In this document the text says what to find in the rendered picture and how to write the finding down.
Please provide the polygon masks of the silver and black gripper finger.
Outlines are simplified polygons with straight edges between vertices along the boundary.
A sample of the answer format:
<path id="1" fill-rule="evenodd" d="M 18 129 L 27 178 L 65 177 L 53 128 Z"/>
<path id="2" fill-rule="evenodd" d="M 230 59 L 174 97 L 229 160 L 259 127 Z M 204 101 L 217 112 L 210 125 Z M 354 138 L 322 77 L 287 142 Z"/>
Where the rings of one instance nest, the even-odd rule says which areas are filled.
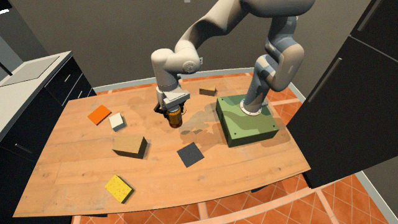
<path id="1" fill-rule="evenodd" d="M 183 113 L 183 106 L 184 106 L 184 103 L 185 103 L 185 102 L 186 102 L 186 101 L 183 101 L 181 104 L 179 104 L 182 113 Z"/>
<path id="2" fill-rule="evenodd" d="M 156 105 L 156 107 L 154 108 L 154 111 L 156 113 L 164 114 L 164 118 L 167 118 L 167 120 L 169 120 L 169 117 L 168 117 L 168 114 L 167 114 L 167 110 L 163 111 L 162 109 L 159 109 L 159 108 L 160 108 L 160 103 L 158 103 Z"/>

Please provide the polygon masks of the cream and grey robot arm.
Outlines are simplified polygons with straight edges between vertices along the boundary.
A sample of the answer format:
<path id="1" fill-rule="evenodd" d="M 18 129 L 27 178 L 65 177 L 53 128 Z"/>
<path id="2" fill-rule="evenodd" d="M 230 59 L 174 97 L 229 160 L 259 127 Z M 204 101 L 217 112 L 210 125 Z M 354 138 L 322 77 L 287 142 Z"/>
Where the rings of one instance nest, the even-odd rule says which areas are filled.
<path id="1" fill-rule="evenodd" d="M 293 40 L 299 16 L 314 5 L 315 0 L 219 0 L 210 11 L 194 23 L 175 46 L 152 53 L 151 61 L 159 90 L 167 98 L 167 109 L 190 99 L 190 93 L 178 85 L 181 76 L 199 71 L 201 62 L 197 49 L 205 40 L 229 34 L 249 12 L 257 17 L 272 18 L 265 50 L 255 63 L 254 74 L 240 109 L 249 116 L 261 113 L 269 90 L 283 91 L 297 73 L 304 50 Z M 156 77 L 158 76 L 158 77 Z M 169 91 L 169 92 L 168 92 Z"/>

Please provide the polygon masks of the dark grey square slate coaster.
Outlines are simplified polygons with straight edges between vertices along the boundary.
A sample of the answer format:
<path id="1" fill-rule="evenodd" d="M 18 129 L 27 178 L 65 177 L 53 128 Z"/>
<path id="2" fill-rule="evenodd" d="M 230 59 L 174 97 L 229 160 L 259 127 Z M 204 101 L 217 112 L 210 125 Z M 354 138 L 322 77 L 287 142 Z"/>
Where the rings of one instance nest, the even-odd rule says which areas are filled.
<path id="1" fill-rule="evenodd" d="M 204 156 L 193 142 L 177 151 L 186 168 L 203 159 Z"/>

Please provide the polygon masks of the yellow and red drink can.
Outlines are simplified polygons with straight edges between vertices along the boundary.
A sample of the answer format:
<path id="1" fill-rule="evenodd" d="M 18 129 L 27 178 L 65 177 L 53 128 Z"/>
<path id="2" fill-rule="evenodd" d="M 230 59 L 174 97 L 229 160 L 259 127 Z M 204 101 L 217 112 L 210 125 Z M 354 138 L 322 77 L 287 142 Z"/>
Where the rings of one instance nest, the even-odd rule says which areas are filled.
<path id="1" fill-rule="evenodd" d="M 182 121 L 182 112 L 179 105 L 174 106 L 173 108 L 167 110 L 167 114 L 169 117 L 169 125 L 171 128 L 179 128 L 181 127 Z"/>

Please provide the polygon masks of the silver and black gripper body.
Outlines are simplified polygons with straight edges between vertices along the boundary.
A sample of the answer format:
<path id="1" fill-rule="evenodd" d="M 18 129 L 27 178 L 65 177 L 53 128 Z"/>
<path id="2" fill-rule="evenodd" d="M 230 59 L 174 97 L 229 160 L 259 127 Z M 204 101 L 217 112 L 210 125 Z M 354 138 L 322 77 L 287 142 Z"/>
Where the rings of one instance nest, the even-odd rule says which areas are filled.
<path id="1" fill-rule="evenodd" d="M 178 85 L 179 85 L 179 87 L 181 88 L 180 83 L 178 83 Z M 182 88 L 181 88 L 181 89 L 182 89 Z M 157 87 L 157 88 L 156 88 L 156 94 L 157 94 L 157 101 L 158 101 L 158 103 L 160 103 L 160 107 L 162 108 L 162 110 L 163 110 L 163 111 L 168 110 L 168 109 L 166 108 L 166 106 L 164 105 L 164 100 L 163 100 L 163 99 L 166 98 L 166 96 L 164 95 L 164 92 L 161 91 L 161 90 L 159 90 L 159 88 Z"/>

